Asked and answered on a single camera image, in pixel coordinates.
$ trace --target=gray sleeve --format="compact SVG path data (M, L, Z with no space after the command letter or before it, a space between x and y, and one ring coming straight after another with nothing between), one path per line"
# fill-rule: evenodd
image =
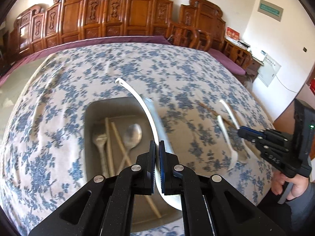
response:
M308 188L300 197L287 201L286 204L291 208L292 229L298 231L314 212L315 184L309 183Z

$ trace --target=wooden cabinet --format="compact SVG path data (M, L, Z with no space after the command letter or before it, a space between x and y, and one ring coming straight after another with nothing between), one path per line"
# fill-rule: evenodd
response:
M251 53L244 46L229 38L224 38L219 50L245 71L252 62Z
M259 61L258 59L254 58L252 59L249 66L245 69L246 73L249 75L249 77L254 81L258 75L258 69L263 66L264 64Z
M43 14L40 5L33 5L20 13L14 22L14 30L9 35L8 51L21 58L34 53L34 45L41 41Z

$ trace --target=green sign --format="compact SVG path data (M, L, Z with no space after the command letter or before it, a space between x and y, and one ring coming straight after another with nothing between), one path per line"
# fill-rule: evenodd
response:
M280 22L282 18L283 8L273 3L260 0L258 11Z
M276 15L276 16L278 16L278 17L280 16L280 11L278 11L278 10L276 10L276 9L274 9L274 8L272 8L272 7L270 7L270 6L268 6L268 5L265 5L265 4L261 3L261 4L260 4L260 8L261 8L262 10L264 10L264 11L267 11L267 12L273 14L273 15Z

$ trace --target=floor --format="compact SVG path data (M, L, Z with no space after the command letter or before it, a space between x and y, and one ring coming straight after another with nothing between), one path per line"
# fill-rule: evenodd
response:
M27 81L44 60L45 57L17 68L0 87L0 145L14 104Z

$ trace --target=purple bed sheet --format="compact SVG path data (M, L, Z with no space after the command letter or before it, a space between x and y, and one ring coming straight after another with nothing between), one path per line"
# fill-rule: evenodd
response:
M245 75L245 70L235 64L232 60L230 60L227 56L225 56L220 51L210 49L208 53L214 57L217 61L219 61L227 70L229 70L234 75Z
M163 36L113 36L113 37L101 37L101 38L92 38L86 40L80 40L75 42L69 42L65 44L61 44L58 46L54 46L51 48L44 49L39 52L35 52L25 58L20 59L15 62L11 69L0 78L0 87L7 80L9 75L18 67L23 66L29 62L35 61L39 58L46 57L50 54L53 54L58 51L89 46L89 45L97 45L97 44L106 44L106 43L123 43L123 42L139 42L139 43L156 43L156 44L165 44L171 45Z

